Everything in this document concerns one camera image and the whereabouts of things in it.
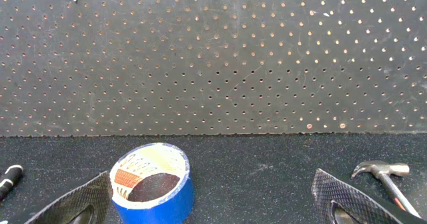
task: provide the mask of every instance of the blue tape roll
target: blue tape roll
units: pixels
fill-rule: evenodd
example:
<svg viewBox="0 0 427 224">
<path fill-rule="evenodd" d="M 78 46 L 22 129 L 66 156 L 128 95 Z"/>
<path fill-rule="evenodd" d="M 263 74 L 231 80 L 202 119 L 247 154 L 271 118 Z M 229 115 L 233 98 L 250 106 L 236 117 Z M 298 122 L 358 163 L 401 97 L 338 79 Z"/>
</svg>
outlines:
<svg viewBox="0 0 427 224">
<path fill-rule="evenodd" d="M 159 172 L 170 172 L 180 180 L 169 193 L 157 199 L 146 202 L 127 200 L 136 183 Z M 113 204 L 125 224 L 182 223 L 193 207 L 193 180 L 188 158 L 173 145 L 150 143 L 130 151 L 114 165 L 110 179 Z"/>
</svg>

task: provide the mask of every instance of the pegboard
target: pegboard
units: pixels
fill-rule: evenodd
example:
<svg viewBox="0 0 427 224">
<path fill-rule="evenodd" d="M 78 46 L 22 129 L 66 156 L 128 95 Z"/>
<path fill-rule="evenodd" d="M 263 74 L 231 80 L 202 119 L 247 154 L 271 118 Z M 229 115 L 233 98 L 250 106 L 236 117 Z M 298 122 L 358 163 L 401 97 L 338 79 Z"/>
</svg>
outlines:
<svg viewBox="0 0 427 224">
<path fill-rule="evenodd" d="M 425 132 L 427 0 L 1 0 L 0 135 Z"/>
</svg>

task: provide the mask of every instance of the black tabletop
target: black tabletop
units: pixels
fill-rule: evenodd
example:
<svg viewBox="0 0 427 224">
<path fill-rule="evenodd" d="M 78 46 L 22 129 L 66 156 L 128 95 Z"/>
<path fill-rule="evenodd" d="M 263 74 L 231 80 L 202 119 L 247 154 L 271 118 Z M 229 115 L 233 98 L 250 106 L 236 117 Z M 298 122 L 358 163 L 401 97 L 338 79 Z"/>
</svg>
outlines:
<svg viewBox="0 0 427 224">
<path fill-rule="evenodd" d="M 392 179 L 427 217 L 426 141 L 425 134 L 0 138 L 0 171 L 25 168 L 1 204 L 0 221 L 42 209 L 151 142 L 174 144 L 189 158 L 195 204 L 186 223 L 317 223 L 310 191 L 317 168 L 389 200 L 371 174 L 350 179 L 359 162 L 375 159 L 410 165 L 409 176 Z M 113 207 L 105 222 L 120 223 Z"/>
</svg>

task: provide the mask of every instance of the screwdriver handle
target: screwdriver handle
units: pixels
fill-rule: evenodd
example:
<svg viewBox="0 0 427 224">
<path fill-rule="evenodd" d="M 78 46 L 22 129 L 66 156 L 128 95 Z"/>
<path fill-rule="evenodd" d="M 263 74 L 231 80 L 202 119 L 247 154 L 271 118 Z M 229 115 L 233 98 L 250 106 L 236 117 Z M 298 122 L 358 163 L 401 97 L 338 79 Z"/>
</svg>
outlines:
<svg viewBox="0 0 427 224">
<path fill-rule="evenodd" d="M 20 165 L 12 165 L 0 178 L 0 201 L 12 190 L 22 176 L 23 168 Z"/>
</svg>

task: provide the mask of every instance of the hammer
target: hammer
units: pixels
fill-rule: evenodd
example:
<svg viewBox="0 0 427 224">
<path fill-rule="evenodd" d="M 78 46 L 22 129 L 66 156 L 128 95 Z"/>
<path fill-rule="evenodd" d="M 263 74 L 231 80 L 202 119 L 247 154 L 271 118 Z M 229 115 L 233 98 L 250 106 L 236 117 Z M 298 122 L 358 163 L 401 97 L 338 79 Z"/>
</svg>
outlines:
<svg viewBox="0 0 427 224">
<path fill-rule="evenodd" d="M 392 196 L 393 201 L 399 208 L 413 214 L 416 217 L 420 217 L 415 208 L 409 203 L 407 198 L 403 196 L 399 188 L 393 183 L 390 175 L 397 175 L 400 177 L 409 174 L 409 166 L 404 163 L 388 164 L 383 161 L 364 161 L 359 164 L 353 171 L 352 178 L 362 172 L 371 172 L 375 178 L 381 180 L 382 184 L 386 186 L 389 195 Z"/>
</svg>

